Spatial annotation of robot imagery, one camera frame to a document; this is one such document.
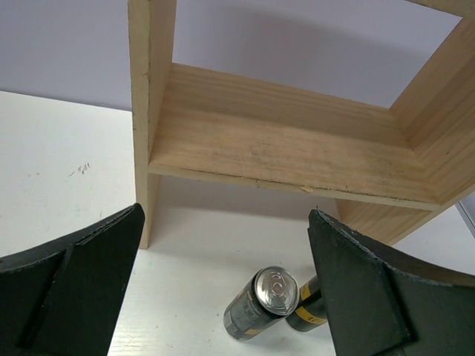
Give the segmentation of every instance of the white table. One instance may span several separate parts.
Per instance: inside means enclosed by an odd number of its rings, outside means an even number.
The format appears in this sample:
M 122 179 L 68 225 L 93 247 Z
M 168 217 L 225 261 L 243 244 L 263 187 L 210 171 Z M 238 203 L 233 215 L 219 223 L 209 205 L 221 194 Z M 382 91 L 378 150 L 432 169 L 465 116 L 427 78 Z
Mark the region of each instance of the white table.
M 0 92 L 0 256 L 85 227 L 134 202 L 131 114 Z M 259 269 L 315 273 L 304 194 L 163 178 L 155 239 L 139 251 L 110 355 L 334 355 L 328 325 L 278 323 L 246 343 L 223 310 Z M 398 245 L 475 274 L 475 239 L 455 208 Z

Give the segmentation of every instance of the can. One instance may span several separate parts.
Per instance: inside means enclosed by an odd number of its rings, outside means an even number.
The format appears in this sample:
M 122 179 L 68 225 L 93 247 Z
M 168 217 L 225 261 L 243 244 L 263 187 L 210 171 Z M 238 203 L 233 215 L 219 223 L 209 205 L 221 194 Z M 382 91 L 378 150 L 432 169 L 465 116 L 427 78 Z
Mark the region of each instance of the can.
M 317 276 L 300 288 L 297 308 L 286 320 L 292 328 L 299 332 L 308 332 L 327 322 L 324 298 L 321 296 Z
M 290 315 L 298 303 L 298 284 L 278 266 L 261 269 L 228 305 L 223 322 L 238 340 L 252 339 Z

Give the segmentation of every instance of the silver can lid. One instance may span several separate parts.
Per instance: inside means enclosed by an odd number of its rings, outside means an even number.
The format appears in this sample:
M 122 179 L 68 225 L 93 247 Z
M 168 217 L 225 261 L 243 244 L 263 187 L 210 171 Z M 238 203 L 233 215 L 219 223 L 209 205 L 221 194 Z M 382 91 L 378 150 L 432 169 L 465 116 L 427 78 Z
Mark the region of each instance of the silver can lid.
M 261 305 L 273 314 L 287 316 L 297 307 L 298 284 L 285 268 L 261 269 L 255 277 L 254 290 Z

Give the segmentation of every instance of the wooden shelf unit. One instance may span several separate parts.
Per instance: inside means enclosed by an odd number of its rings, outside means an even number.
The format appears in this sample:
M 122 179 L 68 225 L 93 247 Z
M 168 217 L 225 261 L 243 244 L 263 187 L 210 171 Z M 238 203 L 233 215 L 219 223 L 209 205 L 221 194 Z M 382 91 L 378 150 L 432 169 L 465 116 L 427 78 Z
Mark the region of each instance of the wooden shelf unit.
M 172 63 L 176 0 L 128 7 L 142 248 L 160 175 L 333 197 L 344 223 L 386 243 L 475 188 L 471 20 L 380 108 Z

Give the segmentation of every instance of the yellow stripe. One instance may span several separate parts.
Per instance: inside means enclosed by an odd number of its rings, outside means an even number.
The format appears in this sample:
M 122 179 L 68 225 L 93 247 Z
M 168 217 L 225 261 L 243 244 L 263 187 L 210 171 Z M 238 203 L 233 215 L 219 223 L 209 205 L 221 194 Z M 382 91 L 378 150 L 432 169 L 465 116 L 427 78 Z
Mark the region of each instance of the yellow stripe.
M 310 296 L 309 283 L 305 283 L 302 288 L 300 288 L 300 298 L 306 300 Z
M 246 334 L 246 335 L 257 335 L 257 334 L 260 334 L 261 332 L 262 332 L 262 330 L 260 330 L 260 329 L 249 329 L 244 334 Z
M 327 319 L 323 319 L 321 317 L 316 317 L 315 315 L 310 314 L 303 306 L 295 310 L 295 313 L 303 320 L 307 321 L 311 324 L 325 324 Z

